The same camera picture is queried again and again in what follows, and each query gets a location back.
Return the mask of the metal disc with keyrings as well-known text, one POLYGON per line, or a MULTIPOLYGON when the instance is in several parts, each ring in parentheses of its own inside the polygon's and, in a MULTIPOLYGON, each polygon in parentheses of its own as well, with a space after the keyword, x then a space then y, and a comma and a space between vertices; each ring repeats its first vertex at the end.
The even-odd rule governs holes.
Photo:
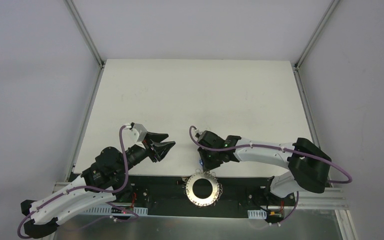
POLYGON ((184 195, 199 208, 214 206, 223 193, 215 172, 196 169, 192 175, 182 179, 184 195))

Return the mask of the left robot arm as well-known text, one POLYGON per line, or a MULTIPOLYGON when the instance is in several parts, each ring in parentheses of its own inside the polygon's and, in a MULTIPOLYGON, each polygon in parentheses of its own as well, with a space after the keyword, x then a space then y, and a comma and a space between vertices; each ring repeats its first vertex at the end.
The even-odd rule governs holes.
POLYGON ((107 202, 127 202, 133 187, 129 170, 146 158, 157 163, 164 159, 175 141, 166 141, 167 133, 147 132, 139 145, 129 148, 109 146, 95 162, 71 183, 42 200, 24 200, 25 216, 17 228, 21 239, 40 239, 57 231, 75 215, 107 202))

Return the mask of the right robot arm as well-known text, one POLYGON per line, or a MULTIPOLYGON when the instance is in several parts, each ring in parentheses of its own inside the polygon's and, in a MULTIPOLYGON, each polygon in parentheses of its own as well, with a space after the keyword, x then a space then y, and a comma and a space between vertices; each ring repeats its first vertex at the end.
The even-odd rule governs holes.
POLYGON ((228 162, 256 162, 286 169, 273 176, 264 190, 264 200, 276 205, 293 192, 308 191, 321 194, 328 182, 331 158, 306 138, 293 143, 252 141, 237 135, 223 139, 214 132, 195 132, 202 167, 210 171, 228 162))

